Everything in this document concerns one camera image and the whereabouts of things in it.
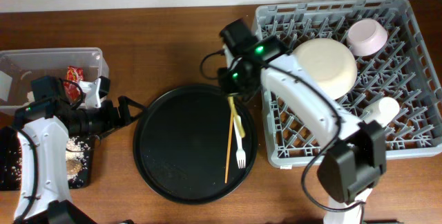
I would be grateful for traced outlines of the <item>red snack wrapper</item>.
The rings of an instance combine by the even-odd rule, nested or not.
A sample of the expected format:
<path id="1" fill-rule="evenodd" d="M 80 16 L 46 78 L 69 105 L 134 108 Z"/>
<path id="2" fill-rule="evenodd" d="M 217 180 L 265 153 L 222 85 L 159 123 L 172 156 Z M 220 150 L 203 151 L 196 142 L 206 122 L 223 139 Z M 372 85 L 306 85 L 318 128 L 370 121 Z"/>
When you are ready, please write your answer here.
<path id="1" fill-rule="evenodd" d="M 80 81 L 84 80 L 84 70 L 79 67 L 69 66 L 66 73 L 66 80 L 78 84 Z M 71 102 L 77 101 L 80 97 L 80 91 L 74 84 L 64 82 L 64 89 Z"/>

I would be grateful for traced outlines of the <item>orange chopstick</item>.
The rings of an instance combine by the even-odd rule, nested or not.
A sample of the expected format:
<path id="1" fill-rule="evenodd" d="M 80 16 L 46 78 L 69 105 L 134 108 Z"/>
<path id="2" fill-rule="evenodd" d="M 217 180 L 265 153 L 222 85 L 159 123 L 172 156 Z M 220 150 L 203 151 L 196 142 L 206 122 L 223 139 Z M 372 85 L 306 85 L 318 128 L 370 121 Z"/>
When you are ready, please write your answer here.
<path id="1" fill-rule="evenodd" d="M 228 183 L 228 177 L 229 177 L 229 168 L 230 168 L 230 159 L 231 159 L 231 143 L 232 143 L 232 137 L 233 137 L 233 111 L 230 113 L 230 120 L 229 120 L 229 134 L 228 134 L 228 141 L 227 141 L 227 156 L 226 156 L 226 163 L 225 163 L 225 173 L 224 173 L 224 183 Z"/>

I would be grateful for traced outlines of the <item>large beige plate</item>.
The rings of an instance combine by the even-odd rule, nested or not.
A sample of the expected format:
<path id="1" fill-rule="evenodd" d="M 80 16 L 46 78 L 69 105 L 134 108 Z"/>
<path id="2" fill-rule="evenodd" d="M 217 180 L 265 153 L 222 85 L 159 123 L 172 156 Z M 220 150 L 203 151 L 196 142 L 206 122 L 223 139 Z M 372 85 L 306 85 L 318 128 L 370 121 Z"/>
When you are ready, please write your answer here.
<path id="1" fill-rule="evenodd" d="M 337 100 L 348 93 L 357 77 L 352 52 L 333 39 L 306 41 L 294 49 L 298 63 L 330 98 Z"/>

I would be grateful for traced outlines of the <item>small pink plate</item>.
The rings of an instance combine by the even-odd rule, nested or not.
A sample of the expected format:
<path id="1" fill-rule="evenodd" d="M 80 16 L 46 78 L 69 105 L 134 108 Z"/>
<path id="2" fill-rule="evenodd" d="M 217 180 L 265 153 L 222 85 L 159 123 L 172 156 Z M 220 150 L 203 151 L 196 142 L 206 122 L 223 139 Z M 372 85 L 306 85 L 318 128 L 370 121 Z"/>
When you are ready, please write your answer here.
<path id="1" fill-rule="evenodd" d="M 355 56 L 368 56 L 378 52 L 387 43 L 388 32 L 373 19 L 357 21 L 347 32 L 347 44 Z"/>

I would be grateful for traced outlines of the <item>white cup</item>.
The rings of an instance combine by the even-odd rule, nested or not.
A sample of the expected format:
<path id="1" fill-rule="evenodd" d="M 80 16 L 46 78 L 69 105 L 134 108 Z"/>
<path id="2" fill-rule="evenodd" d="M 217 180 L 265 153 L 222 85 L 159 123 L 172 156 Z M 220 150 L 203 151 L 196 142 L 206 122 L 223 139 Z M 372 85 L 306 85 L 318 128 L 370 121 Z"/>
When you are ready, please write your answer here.
<path id="1" fill-rule="evenodd" d="M 363 121 L 367 124 L 376 121 L 382 127 L 386 127 L 398 115 L 400 109 L 394 98 L 382 97 L 363 110 Z"/>

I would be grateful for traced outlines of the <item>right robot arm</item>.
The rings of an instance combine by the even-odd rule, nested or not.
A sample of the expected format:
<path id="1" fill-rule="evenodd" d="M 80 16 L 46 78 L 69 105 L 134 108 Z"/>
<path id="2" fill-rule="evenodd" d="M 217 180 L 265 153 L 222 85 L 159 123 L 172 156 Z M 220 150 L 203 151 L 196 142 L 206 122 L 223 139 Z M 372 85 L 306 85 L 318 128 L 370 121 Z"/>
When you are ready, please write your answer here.
<path id="1" fill-rule="evenodd" d="M 362 223 L 366 200 L 387 170 L 384 128 L 398 102 L 382 97 L 359 118 L 324 92 L 277 37 L 258 39 L 241 19 L 220 37 L 227 59 L 218 70 L 222 90 L 235 97 L 265 88 L 279 96 L 320 145 L 317 177 L 329 195 L 324 223 Z"/>

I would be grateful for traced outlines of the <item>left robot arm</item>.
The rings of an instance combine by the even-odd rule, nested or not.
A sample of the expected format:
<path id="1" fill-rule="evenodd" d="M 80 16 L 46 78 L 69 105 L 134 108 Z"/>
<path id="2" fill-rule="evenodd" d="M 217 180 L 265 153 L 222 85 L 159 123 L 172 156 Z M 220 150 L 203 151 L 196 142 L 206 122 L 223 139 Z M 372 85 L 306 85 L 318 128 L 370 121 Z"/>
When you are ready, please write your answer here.
<path id="1" fill-rule="evenodd" d="M 31 83 L 34 102 L 17 109 L 12 130 L 21 146 L 21 189 L 15 223 L 92 223 L 74 206 L 67 180 L 66 152 L 71 138 L 102 140 L 132 124 L 146 107 L 126 96 L 114 106 L 106 100 L 107 77 L 74 82 L 79 99 L 71 102 L 65 92 L 68 80 L 43 76 Z"/>

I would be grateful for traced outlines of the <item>clear plastic waste bin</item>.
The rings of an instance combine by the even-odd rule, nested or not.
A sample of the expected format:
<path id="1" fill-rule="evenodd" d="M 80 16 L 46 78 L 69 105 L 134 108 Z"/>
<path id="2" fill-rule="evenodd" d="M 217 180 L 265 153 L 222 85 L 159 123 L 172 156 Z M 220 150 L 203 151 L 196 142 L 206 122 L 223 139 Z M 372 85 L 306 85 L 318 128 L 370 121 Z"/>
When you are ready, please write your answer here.
<path id="1" fill-rule="evenodd" d="M 12 77 L 8 101 L 1 99 L 1 112 L 15 111 L 33 99 L 31 81 L 45 75 L 65 78 L 69 66 L 84 70 L 84 80 L 108 77 L 109 68 L 99 48 L 40 48 L 1 52 L 1 71 Z"/>

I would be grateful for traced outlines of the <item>grey dishwasher rack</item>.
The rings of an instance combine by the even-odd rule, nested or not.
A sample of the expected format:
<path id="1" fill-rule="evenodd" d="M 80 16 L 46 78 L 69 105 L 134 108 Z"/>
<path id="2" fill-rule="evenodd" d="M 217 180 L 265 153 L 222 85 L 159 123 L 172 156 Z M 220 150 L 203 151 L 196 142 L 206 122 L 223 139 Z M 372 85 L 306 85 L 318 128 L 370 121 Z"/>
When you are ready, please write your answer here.
<path id="1" fill-rule="evenodd" d="M 253 31 L 275 36 L 296 48 L 315 38 L 345 43 L 349 28 L 362 19 L 379 22 L 388 33 L 378 52 L 356 58 L 358 76 L 338 99 L 361 118 L 365 107 L 393 97 L 400 111 L 385 128 L 388 159 L 431 157 L 441 152 L 441 85 L 408 0 L 340 0 L 260 6 Z"/>

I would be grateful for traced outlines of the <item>black rectangular tray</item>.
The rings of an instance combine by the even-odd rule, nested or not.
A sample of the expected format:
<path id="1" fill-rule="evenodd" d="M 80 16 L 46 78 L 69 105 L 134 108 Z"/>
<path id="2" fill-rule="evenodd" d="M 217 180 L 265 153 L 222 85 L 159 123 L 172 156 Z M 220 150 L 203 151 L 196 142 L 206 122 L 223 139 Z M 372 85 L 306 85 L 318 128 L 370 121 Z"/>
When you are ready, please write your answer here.
<path id="1" fill-rule="evenodd" d="M 71 138 L 66 144 L 66 168 L 71 189 L 86 187 L 90 181 L 93 148 L 86 140 Z M 17 134 L 10 128 L 1 130 L 1 191 L 18 191 L 21 187 L 22 157 Z"/>

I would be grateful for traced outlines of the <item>round black serving tray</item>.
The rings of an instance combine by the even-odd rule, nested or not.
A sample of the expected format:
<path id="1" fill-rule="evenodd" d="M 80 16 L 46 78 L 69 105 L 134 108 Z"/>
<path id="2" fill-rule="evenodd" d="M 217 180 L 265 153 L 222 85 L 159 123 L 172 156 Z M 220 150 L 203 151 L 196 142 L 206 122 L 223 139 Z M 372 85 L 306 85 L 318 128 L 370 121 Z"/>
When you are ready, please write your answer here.
<path id="1" fill-rule="evenodd" d="M 220 88 L 193 84 L 157 98 L 138 121 L 133 139 L 135 164 L 149 187 L 188 205 L 213 202 L 239 187 L 255 162 L 258 134 L 247 107 L 235 105 L 245 130 L 246 167 L 238 168 L 233 135 L 225 184 L 230 108 Z"/>

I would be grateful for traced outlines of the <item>white rice pile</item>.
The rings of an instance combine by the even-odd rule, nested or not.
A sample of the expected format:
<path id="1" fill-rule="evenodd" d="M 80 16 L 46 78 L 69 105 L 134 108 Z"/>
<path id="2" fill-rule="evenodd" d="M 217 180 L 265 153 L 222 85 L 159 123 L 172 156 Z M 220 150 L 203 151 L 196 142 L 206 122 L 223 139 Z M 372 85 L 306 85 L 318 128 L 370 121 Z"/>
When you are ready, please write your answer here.
<path id="1" fill-rule="evenodd" d="M 71 138 L 66 144 L 67 179 L 70 188 L 77 189 L 88 184 L 89 164 L 92 159 L 92 147 L 87 140 L 80 137 Z M 15 147 L 8 151 L 8 157 L 12 160 L 6 165 L 5 172 L 12 176 L 12 182 L 20 183 L 21 180 L 21 146 L 17 142 Z"/>

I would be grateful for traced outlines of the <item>white plastic fork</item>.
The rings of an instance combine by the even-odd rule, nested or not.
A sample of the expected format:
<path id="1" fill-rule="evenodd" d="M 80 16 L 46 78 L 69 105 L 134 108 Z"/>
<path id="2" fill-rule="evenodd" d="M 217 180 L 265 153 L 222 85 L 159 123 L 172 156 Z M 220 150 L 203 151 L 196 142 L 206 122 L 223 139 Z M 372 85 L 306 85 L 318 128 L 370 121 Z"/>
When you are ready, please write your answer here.
<path id="1" fill-rule="evenodd" d="M 235 131 L 236 144 L 237 144 L 236 160 L 237 160 L 238 168 L 244 169 L 246 167 L 246 152 L 242 148 L 242 137 L 240 136 L 240 130 L 239 130 L 239 126 L 237 124 L 238 120 L 240 120 L 240 116 L 233 117 L 233 128 Z"/>

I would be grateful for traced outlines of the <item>white label on bin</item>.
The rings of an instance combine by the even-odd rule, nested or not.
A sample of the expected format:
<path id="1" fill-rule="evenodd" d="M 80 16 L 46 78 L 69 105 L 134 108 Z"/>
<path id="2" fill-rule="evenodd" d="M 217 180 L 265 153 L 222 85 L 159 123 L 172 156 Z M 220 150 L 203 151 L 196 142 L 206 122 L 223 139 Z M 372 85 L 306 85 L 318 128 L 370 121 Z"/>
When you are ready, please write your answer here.
<path id="1" fill-rule="evenodd" d="M 5 102 L 8 101 L 11 85 L 12 77 L 0 71 L 0 98 Z"/>

